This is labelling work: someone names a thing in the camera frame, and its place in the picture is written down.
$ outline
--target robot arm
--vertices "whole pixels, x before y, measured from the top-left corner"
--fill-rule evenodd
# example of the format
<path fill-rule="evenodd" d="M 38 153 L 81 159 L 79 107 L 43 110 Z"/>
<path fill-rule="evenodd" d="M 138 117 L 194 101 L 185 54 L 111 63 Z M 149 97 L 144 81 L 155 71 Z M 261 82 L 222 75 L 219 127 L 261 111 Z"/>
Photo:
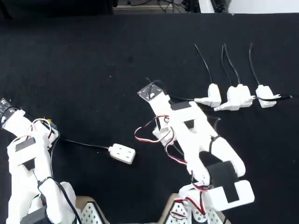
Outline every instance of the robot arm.
<path fill-rule="evenodd" d="M 55 224 L 72 223 L 75 214 L 61 189 L 52 179 L 48 150 L 59 137 L 56 126 L 45 119 L 31 122 L 24 117 L 23 110 L 10 108 L 5 99 L 1 100 L 0 106 L 1 126 L 16 135 L 7 147 L 9 172 L 12 176 L 7 224 L 28 223 L 28 219 L 32 219 L 35 212 L 45 209 L 45 205 L 45 219 Z M 29 162 L 34 162 L 34 168 L 26 167 Z M 74 206 L 76 196 L 71 185 L 66 182 L 61 185 Z M 41 199 L 41 194 L 45 197 L 45 201 Z"/>
<path fill-rule="evenodd" d="M 180 144 L 187 170 L 198 185 L 213 185 L 214 188 L 202 193 L 204 205 L 217 211 L 226 210 L 254 201 L 251 185 L 248 181 L 239 181 L 245 174 L 245 165 L 230 144 L 211 127 L 206 115 L 195 102 L 170 104 L 170 97 L 153 83 L 138 92 L 146 100 L 154 113 L 168 115 L 169 121 L 159 118 L 160 125 L 153 134 L 158 138 L 167 131 L 173 132 L 175 140 Z M 167 144 L 171 135 L 167 135 L 161 143 Z M 210 152 L 222 162 L 205 167 L 199 158 L 202 151 Z M 198 191 L 188 185 L 180 190 L 180 196 L 192 197 L 197 201 Z"/>

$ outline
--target electrical plug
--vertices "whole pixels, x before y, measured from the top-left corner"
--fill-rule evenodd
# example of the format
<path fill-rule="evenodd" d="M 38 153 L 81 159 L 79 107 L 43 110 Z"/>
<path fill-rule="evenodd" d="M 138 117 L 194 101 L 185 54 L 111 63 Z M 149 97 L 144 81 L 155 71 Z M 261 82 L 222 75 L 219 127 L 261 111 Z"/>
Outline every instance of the electrical plug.
<path fill-rule="evenodd" d="M 221 96 L 217 84 L 211 83 L 207 90 L 207 94 L 208 97 L 195 98 L 194 101 L 210 107 L 218 107 L 221 104 Z"/>
<path fill-rule="evenodd" d="M 135 157 L 135 150 L 120 144 L 113 144 L 109 147 L 110 156 L 116 160 L 124 162 L 126 164 L 132 164 Z"/>
<path fill-rule="evenodd" d="M 259 85 L 256 89 L 256 96 L 262 99 L 276 99 L 279 98 L 278 95 L 273 95 L 269 86 Z M 276 104 L 276 101 L 264 101 L 258 99 L 262 108 L 273 107 Z"/>
<path fill-rule="evenodd" d="M 214 108 L 214 111 L 237 111 L 240 109 L 240 97 L 236 87 L 230 86 L 227 92 L 228 101 Z"/>
<path fill-rule="evenodd" d="M 240 107 L 250 107 L 255 96 L 251 96 L 248 86 L 238 84 L 236 89 L 239 93 Z"/>

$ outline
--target black fabric surface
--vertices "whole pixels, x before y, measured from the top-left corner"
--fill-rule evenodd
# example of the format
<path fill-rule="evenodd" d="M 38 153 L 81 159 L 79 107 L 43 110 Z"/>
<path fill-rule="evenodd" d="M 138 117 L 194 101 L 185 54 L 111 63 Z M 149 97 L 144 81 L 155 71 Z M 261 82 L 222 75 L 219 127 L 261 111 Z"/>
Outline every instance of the black fabric surface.
<path fill-rule="evenodd" d="M 72 140 L 136 149 L 130 166 L 103 150 L 59 142 L 54 172 L 77 195 L 93 197 L 111 223 L 154 222 L 168 197 L 190 183 L 186 168 L 160 144 L 137 142 L 134 130 L 154 114 L 136 94 L 163 80 L 167 91 L 204 97 L 209 85 L 194 43 L 206 57 L 225 101 L 228 80 L 220 66 L 227 43 L 241 81 L 254 94 L 248 49 L 260 81 L 275 94 L 298 93 L 299 14 L 132 15 L 63 18 L 2 24 L 0 96 L 37 117 L 51 118 Z M 234 224 L 291 223 L 296 219 L 299 101 L 261 109 L 257 101 L 236 112 L 212 113 L 218 131 L 243 159 L 255 201 L 225 211 Z M 0 132 L 0 217 L 11 193 L 6 146 Z"/>

